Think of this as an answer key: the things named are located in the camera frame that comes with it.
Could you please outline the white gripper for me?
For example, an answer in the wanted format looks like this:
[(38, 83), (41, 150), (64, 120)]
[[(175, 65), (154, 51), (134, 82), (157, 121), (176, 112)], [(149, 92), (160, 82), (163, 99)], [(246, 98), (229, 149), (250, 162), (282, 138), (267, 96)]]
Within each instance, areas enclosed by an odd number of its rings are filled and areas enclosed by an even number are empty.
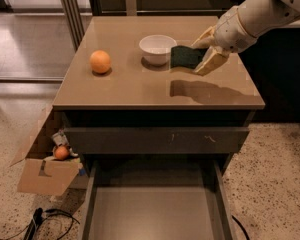
[(225, 64), (230, 52), (241, 53), (256, 43), (243, 27), (237, 6), (233, 6), (218, 20), (216, 26), (206, 29), (191, 45), (195, 49), (207, 49), (194, 72), (205, 76)]

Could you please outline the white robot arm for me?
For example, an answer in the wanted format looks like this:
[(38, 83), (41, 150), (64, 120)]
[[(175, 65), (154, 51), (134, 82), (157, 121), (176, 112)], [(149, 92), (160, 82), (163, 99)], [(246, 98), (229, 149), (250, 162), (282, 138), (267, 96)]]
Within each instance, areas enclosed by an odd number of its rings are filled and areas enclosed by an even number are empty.
[(241, 53), (266, 32), (300, 19), (300, 0), (245, 0), (224, 13), (192, 44), (207, 48), (194, 72), (205, 76)]

